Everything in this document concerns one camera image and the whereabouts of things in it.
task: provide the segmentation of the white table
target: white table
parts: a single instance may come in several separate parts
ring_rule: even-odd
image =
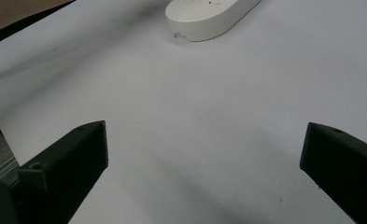
[[[299,161],[309,121],[367,142],[367,0],[262,0],[199,43],[167,4],[79,0],[0,43],[19,163],[104,119],[110,165],[71,223],[353,223]]]

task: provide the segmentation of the white object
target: white object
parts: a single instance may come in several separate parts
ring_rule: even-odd
[[[175,37],[202,41],[230,30],[261,0],[174,0],[165,10]]]

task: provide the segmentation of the small hole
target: small hole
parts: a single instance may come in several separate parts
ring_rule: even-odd
[[[334,131],[335,133],[343,133],[343,131],[338,130],[338,129],[333,129],[333,131]]]
[[[41,170],[43,168],[43,166],[44,166],[43,163],[35,162],[32,165],[30,165],[30,168],[34,169],[34,170]]]

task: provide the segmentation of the rounded white device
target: rounded white device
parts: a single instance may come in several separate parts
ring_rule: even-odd
[[[177,38],[202,41],[230,30],[261,0],[173,0],[165,10]]]

